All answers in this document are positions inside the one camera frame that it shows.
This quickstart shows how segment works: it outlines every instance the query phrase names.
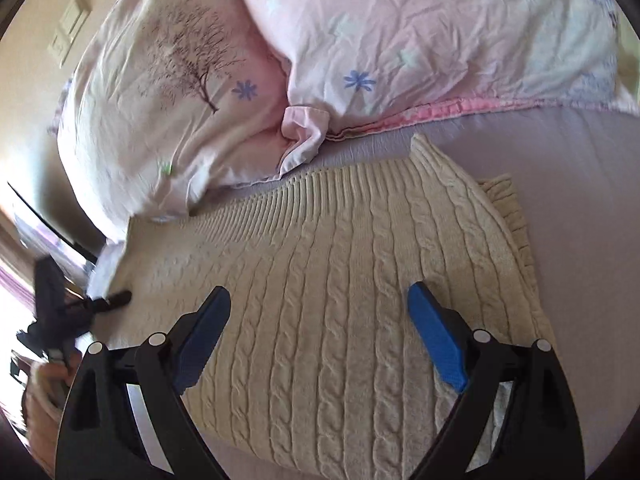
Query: black tool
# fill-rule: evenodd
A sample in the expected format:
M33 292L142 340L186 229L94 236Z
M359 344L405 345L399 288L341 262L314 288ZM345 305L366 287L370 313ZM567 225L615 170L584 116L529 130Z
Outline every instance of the black tool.
M89 346L66 402L56 480L228 480L187 413L180 394L198 381L229 318L229 293L217 286L197 312L140 346ZM127 384L139 384L174 474L153 466L133 417Z
M578 418L547 341L526 348L498 343L485 330L472 332L423 283L410 288L408 307L441 377L460 393L412 480L584 479ZM229 313L229 294L217 287L168 335L156 333L121 350L94 343L66 404L56 478L227 480L179 395L197 382ZM486 465L466 472L503 381L513 381L513 389L494 452ZM149 462L126 384L140 385L173 474Z
M83 298L65 303L65 276L51 256L37 260L34 272L36 321L27 332L16 334L18 341L39 357L68 366L76 338L89 332L95 314L125 306L131 301L128 290L108 298Z
M584 480L580 424L569 386L549 342L498 343L471 331L415 283L409 313L442 379L460 394L411 480ZM489 462L466 472L501 382L513 381Z

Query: pink pillowcase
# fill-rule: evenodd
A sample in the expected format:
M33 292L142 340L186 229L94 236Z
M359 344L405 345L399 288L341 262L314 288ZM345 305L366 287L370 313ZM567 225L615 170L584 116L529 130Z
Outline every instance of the pink pillowcase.
M118 0L78 66L58 134L89 218L187 214L207 189L311 160L328 114L289 107L286 75L243 0Z
M245 1L289 62L290 103L327 110L330 138L432 120L452 102L614 98L613 0Z

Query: light switch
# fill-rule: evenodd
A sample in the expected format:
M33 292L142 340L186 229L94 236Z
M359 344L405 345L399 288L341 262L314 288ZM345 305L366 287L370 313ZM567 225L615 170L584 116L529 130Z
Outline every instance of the light switch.
M84 0L71 0L66 6L65 13L60 18L60 29L71 39L75 40L78 32L89 15L89 9Z
M53 39L47 47L47 50L54 57L60 68L62 68L66 56L71 50L71 45L73 45L80 28L84 25L88 16L89 9L84 0L71 0L66 6L62 18L56 25Z
M53 39L51 43L49 43L47 50L53 56L53 59L56 60L58 66L62 68L66 56L68 56L71 50L71 40L59 27L56 27Z
M74 27L80 18L80 14L82 14L82 9L78 5L78 2L76 0L71 0L71 3L69 3L65 13L62 15L62 19L60 20L60 28L62 29L62 32L71 36L71 32L74 30Z

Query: cream knit sweater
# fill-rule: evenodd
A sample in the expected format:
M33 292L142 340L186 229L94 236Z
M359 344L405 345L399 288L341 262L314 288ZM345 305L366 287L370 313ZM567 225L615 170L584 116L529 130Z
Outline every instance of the cream knit sweater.
M408 478L455 400L407 316L412 283L503 342L554 341L513 187L484 188L417 136L405 160L313 171L179 222L134 220L112 285L133 301L95 334L139 344L224 285L231 318L183 397L199 428L330 479Z

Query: bed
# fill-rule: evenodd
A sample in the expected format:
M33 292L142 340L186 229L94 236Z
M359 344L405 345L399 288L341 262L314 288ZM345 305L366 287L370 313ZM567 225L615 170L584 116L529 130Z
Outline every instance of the bed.
M633 12L627 14L634 23ZM353 77L354 84L366 86L361 73ZM239 91L250 94L251 88ZM475 178L513 177L529 223L542 305L574 393L590 474L622 436L640 399L633 309L640 266L640 120L615 110L539 105L386 128L359 139L343 136L341 142L322 143L319 155L292 174L407 156L411 137L421 132ZM224 202L279 185L226 190L208 200ZM94 294L109 281L117 259L118 246L101 256ZM232 478L251 476L248 458L238 460L237 451L211 445ZM262 478L268 478L269 467L260 464ZM274 476L284 474L273 468Z

